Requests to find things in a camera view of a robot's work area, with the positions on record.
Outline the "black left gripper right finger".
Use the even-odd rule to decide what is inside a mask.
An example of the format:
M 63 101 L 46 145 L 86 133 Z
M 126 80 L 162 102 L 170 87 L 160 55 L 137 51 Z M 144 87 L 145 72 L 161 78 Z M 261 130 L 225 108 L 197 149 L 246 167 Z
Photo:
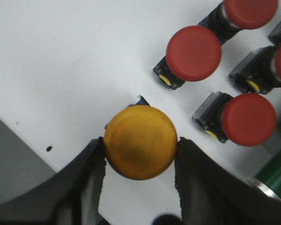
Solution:
M 266 196 L 180 138 L 175 186 L 185 225 L 281 225 L 281 202 Z

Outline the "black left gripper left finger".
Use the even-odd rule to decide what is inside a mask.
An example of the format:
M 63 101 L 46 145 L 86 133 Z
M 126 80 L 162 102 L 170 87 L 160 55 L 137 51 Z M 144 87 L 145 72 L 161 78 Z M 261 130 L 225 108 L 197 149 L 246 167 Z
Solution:
M 101 137 L 53 177 L 0 205 L 0 225 L 99 225 L 106 161 Z

